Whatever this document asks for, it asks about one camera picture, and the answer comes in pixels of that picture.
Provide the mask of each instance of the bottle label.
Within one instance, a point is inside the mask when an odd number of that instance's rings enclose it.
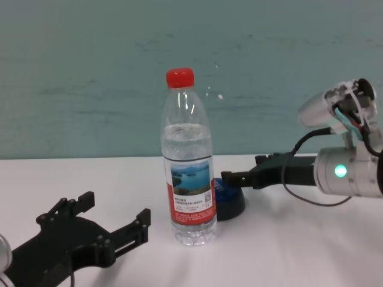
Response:
[[[199,225],[217,213],[212,157],[193,161],[165,158],[171,217],[183,225]]]

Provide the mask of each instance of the white table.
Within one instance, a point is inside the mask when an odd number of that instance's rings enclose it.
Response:
[[[214,157],[216,176],[253,166],[252,155]],[[159,157],[0,161],[0,183],[0,232],[13,248],[36,235],[35,218],[61,197],[94,191],[96,206],[83,216],[110,231],[151,209],[149,242],[109,269],[76,272],[77,287],[383,286],[381,200],[328,208],[299,201],[280,186],[245,190],[244,213],[220,222],[213,243],[188,248],[171,236]],[[340,199],[316,188],[294,190],[315,200]]]

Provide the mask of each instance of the green led light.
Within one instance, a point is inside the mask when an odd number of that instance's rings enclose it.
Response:
[[[338,164],[335,167],[335,175],[338,178],[344,178],[347,174],[347,168],[343,164]]]

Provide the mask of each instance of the water bottle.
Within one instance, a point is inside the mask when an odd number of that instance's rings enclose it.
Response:
[[[217,227],[209,120],[190,68],[166,74],[170,95],[162,115],[162,154],[174,237],[208,243]]]

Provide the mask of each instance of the robot end effector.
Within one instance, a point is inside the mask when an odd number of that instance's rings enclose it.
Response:
[[[110,267],[118,257],[148,242],[149,209],[130,224],[109,232],[77,216],[93,206],[95,195],[90,191],[78,200],[60,199],[36,219],[41,231],[13,251],[0,235],[0,287],[54,287],[67,277],[74,286],[77,270]]]
[[[366,79],[341,82],[300,108],[299,118],[306,127],[327,125],[345,142],[345,148],[322,149],[315,159],[314,179],[323,193],[383,197],[383,160],[377,152],[383,140],[377,113],[376,93]]]
[[[316,185],[325,194],[383,197],[383,140],[376,115],[376,93],[366,79],[341,82],[306,102],[299,118],[306,127],[329,126],[331,133],[342,135],[345,147],[324,148],[316,157],[289,159],[295,149],[258,156],[256,167],[249,172],[223,172],[223,181],[254,189],[280,183]]]

